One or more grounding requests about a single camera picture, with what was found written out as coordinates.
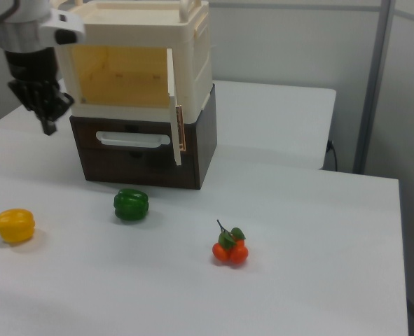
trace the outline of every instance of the drawer handle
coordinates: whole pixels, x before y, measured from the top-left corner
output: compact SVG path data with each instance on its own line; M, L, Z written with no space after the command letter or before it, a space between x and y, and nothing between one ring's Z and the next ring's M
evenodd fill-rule
M169 145L171 139L166 134L142 134L125 132L96 132L96 139L103 145L157 148Z

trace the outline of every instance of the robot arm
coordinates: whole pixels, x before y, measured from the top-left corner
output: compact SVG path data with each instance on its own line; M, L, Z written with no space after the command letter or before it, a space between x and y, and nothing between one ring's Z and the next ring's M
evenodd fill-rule
M14 0L0 15L0 47L14 77L8 86L35 112L47 135L56 131L55 121L74 102L60 92L53 47L80 43L84 37L80 17L51 8L49 0Z

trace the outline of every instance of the yellow bell pepper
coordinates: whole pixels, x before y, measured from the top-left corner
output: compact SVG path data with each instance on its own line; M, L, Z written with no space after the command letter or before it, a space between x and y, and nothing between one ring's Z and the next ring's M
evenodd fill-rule
M0 213L0 235L5 242L18 243L34 234L34 216L25 209L11 209Z

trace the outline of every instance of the drawer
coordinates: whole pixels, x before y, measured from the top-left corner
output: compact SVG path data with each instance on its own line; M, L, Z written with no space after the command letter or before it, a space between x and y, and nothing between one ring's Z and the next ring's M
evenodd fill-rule
M172 149L99 150L79 148L85 178L89 181L131 183L147 186L199 189L194 159L183 155L182 165L174 162Z
M135 147L130 149L124 146L110 146L102 144L97 138L98 132L118 132L118 133L132 133L132 134L163 134L170 139L169 144L161 145L158 149L165 150L172 147L172 133L171 125L168 122L140 122L128 120L109 120L96 118L77 118L70 117L71 126L73 127L74 136L78 145L81 148L115 150L115 151L147 151L148 148ZM187 146L182 155L191 155L193 147L188 146L191 142L190 127L185 127L185 137Z

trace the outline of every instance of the power cord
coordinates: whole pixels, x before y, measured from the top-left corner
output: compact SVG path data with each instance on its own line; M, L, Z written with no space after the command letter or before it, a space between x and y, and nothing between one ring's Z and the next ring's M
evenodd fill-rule
M326 143L326 152L328 153L329 151L333 151L334 154L334 168L336 171L338 171L338 156L336 155L336 150L334 149L334 145L333 145L333 141L332 140L328 140L328 142Z
M20 0L13 0L13 5L6 12L0 14L0 23L10 17L20 7Z

